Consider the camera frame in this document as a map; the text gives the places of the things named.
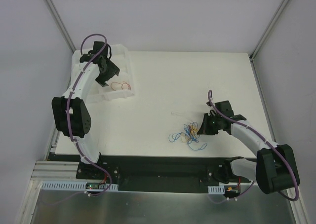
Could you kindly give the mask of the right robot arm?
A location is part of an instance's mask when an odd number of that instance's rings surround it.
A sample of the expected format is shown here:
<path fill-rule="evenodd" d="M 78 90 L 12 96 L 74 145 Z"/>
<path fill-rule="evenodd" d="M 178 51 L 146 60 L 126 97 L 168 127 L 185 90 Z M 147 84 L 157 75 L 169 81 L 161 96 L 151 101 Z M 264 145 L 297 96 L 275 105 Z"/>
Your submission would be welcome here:
<path fill-rule="evenodd" d="M 225 159 L 215 172 L 218 181 L 227 184 L 244 177 L 256 182 L 265 194 L 293 188 L 293 200 L 297 200 L 300 178 L 293 149 L 266 139 L 243 115 L 234 113 L 229 101 L 207 105 L 211 110 L 204 114 L 198 135 L 213 136 L 222 130 L 241 141 L 256 157 L 255 161 L 241 156 Z"/>

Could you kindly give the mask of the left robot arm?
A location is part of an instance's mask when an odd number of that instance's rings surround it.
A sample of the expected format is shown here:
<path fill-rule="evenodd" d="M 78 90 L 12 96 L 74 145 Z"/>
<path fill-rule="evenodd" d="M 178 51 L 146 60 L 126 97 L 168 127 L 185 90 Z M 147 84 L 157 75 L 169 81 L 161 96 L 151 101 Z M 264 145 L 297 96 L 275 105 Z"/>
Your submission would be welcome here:
<path fill-rule="evenodd" d="M 85 102 L 94 83 L 106 87 L 111 78 L 119 75 L 120 69 L 111 61 L 111 56 L 111 47 L 102 41 L 95 41 L 86 53 L 74 54 L 71 84 L 51 103 L 56 129 L 75 145 L 81 162 L 90 164 L 87 173 L 93 179 L 101 178 L 105 168 L 98 163 L 100 153 L 90 134 L 92 118 Z"/>

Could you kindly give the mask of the white foam tray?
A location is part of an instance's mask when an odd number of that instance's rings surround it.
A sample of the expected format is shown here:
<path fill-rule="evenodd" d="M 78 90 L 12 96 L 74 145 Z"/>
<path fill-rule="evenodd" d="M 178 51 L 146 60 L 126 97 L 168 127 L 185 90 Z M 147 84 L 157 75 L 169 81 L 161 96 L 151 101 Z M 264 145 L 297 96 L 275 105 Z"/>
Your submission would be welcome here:
<path fill-rule="evenodd" d="M 135 96 L 130 55 L 121 44 L 107 45 L 90 64 L 88 61 L 101 49 L 96 41 L 91 49 L 77 50 L 72 55 L 71 84 L 63 94 L 79 97 L 85 103 L 98 103 Z"/>

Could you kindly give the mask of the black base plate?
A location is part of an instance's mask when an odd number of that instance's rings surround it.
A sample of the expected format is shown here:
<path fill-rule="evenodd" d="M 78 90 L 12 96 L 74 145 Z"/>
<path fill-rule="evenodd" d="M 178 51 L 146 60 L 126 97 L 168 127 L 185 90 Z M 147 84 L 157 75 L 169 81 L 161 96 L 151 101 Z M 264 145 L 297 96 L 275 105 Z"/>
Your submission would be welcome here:
<path fill-rule="evenodd" d="M 120 191 L 207 193 L 220 183 L 249 183 L 228 175 L 224 157 L 154 157 L 101 155 L 98 166 L 80 162 L 76 178 L 105 180 Z"/>

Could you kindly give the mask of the left aluminium frame post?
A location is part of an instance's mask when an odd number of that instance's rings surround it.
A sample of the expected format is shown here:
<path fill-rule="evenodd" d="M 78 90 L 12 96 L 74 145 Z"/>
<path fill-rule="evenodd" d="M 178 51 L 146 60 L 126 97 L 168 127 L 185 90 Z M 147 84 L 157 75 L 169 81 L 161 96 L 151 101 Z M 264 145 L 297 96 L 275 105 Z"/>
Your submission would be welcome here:
<path fill-rule="evenodd" d="M 73 43 L 71 36 L 53 2 L 53 0 L 43 0 L 44 3 L 46 4 L 57 28 L 59 29 L 62 37 L 64 38 L 67 46 L 69 47 L 69 49 L 71 50 L 72 53 L 74 53 L 76 51 L 76 47 L 75 44 Z"/>

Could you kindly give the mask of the aluminium frame post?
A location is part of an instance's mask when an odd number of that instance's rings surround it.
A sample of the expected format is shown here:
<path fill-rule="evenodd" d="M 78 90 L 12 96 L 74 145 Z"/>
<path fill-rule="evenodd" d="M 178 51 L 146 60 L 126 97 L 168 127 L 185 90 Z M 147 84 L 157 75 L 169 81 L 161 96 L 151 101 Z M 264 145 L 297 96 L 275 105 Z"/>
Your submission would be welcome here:
<path fill-rule="evenodd" d="M 67 46 L 69 47 L 69 49 L 71 50 L 72 53 L 74 53 L 76 51 L 76 47 L 75 44 L 73 43 L 71 36 L 53 2 L 53 0 L 43 0 L 44 3 L 46 4 L 57 28 L 59 29 L 62 37 L 64 38 Z"/>
<path fill-rule="evenodd" d="M 291 2 L 291 0 L 281 0 L 279 6 L 277 7 L 276 11 L 274 12 L 271 20 L 269 21 L 267 27 L 265 28 L 263 34 L 261 35 L 259 41 L 257 42 L 254 50 L 249 55 L 249 59 L 251 62 L 254 61 L 255 57 L 258 55 L 259 51 L 261 50 L 262 46 L 266 42 L 266 40 L 269 38 L 270 34 L 272 33 L 274 27 L 276 26 L 279 18 L 285 11 L 288 4 Z"/>

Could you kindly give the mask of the right aluminium frame post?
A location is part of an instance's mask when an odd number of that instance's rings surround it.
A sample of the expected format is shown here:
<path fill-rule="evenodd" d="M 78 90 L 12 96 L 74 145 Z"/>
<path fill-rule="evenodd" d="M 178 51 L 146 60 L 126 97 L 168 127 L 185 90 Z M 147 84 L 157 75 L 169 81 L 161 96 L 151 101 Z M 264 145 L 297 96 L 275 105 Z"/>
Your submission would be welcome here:
<path fill-rule="evenodd" d="M 279 18 L 285 11 L 288 4 L 291 2 L 291 0 L 281 0 L 279 6 L 277 7 L 276 11 L 274 12 L 271 20 L 269 21 L 267 27 L 265 28 L 263 34 L 261 35 L 259 41 L 257 42 L 254 50 L 249 55 L 249 59 L 251 62 L 254 61 L 255 57 L 258 55 L 259 51 L 261 50 L 262 46 L 266 42 L 266 40 L 269 38 L 270 34 L 272 33 L 274 27 L 276 26 Z"/>

